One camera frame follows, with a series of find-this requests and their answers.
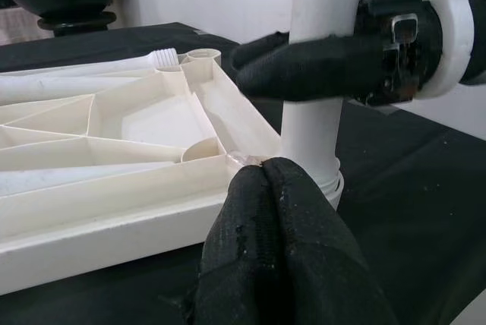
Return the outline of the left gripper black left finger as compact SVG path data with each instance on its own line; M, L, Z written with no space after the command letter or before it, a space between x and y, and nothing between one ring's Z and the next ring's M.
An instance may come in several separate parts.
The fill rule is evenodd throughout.
M204 242L187 325L289 325L289 290L270 183L246 166Z

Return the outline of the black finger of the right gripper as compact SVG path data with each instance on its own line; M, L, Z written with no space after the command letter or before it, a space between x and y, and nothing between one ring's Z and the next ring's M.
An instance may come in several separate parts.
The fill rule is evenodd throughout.
M289 32L277 31L236 46L229 55L229 71L233 74L243 71L288 43Z
M382 51L380 39L366 36L289 42L237 72L237 87L247 97L289 102L344 97L354 83L381 72Z

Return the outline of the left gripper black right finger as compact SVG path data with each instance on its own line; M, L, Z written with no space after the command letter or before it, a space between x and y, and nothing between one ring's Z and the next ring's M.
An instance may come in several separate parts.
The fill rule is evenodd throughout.
M355 237L302 167L267 162L295 325L399 325Z

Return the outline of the cream plastic table top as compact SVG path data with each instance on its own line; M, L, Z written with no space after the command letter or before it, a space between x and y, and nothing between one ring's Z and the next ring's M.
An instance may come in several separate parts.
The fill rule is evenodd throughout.
M0 197L0 296L202 242L243 166L282 155L215 49L92 94L0 106L0 172L175 165Z

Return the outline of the black table cloth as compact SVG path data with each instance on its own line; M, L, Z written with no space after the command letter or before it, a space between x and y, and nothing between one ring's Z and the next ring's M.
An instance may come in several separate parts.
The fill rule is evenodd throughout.
M344 187L332 207L399 324L450 323L486 289L486 142L425 126L405 112L353 105L340 117L336 157ZM285 157L246 166L262 167L267 177L273 158ZM276 208L271 184L270 192ZM277 211L276 218L282 240ZM0 325L170 325L176 314L186 323L207 235L194 245L2 295ZM295 325L283 241L282 252L286 313Z

